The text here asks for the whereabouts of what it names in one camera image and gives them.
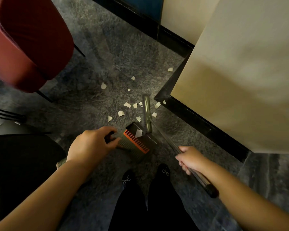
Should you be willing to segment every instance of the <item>debris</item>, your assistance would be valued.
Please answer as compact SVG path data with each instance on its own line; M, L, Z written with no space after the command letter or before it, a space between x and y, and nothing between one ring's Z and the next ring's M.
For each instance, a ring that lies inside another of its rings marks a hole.
M141 136L142 136L142 130L136 130L135 137L138 138L138 137L141 137Z
M127 102L124 104L124 106L129 107L129 108L131 107L131 105Z
M107 116L107 122L110 122L111 120L113 119L113 117L111 117L111 116Z
M118 112L118 115L119 115L119 117L121 117L121 116L124 115L124 112L123 112L123 111L119 111L119 112Z
M104 82L103 82L102 85L101 85L101 89L106 89L106 87L107 87L107 85L104 84Z
M157 109L159 106L161 106L161 103L160 103L160 102L157 102L154 106L155 106L155 108Z

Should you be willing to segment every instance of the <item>red chair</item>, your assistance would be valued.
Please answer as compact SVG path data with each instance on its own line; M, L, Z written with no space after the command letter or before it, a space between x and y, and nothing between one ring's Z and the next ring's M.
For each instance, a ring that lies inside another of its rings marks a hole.
M51 0L0 0L0 79L21 91L39 91L69 62L72 35Z

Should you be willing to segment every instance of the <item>black chair leg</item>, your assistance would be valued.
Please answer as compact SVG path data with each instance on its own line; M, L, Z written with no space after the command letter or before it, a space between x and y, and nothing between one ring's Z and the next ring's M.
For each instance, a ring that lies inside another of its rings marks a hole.
M39 90L36 91L37 94L39 94L44 99L48 100L49 102L53 103L51 99L49 99L47 96L45 96L43 93L41 93Z
M75 48L81 55L83 55L84 57L86 57L85 54L83 54L82 51L77 47L77 45L75 45L75 43L74 43L74 48Z

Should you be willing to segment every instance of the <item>left hand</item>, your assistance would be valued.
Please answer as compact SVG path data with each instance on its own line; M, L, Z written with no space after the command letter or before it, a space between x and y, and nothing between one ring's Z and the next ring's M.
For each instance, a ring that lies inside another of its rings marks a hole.
M104 126L98 130L84 131L71 144L66 161L73 161L87 168L90 172L102 159L118 145L120 138L106 144L104 137L116 128Z

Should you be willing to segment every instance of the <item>leg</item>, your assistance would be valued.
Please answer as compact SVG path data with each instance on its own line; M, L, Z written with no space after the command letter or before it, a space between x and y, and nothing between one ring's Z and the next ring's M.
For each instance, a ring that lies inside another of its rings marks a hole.
M51 99L49 99L47 96L45 96L42 92L40 92L39 90L36 91L37 94L39 94L41 97L43 97L44 99L48 100L49 102L53 103L53 101Z
M83 57L86 57L85 54L83 54L82 51L77 47L77 45L75 45L75 43L74 43L74 48L75 48L81 55L83 55Z
M199 230L174 190L170 182L170 170L165 164L158 167L150 185L148 211L153 223L160 229Z
M123 185L108 230L148 230L145 197L131 170L123 175Z

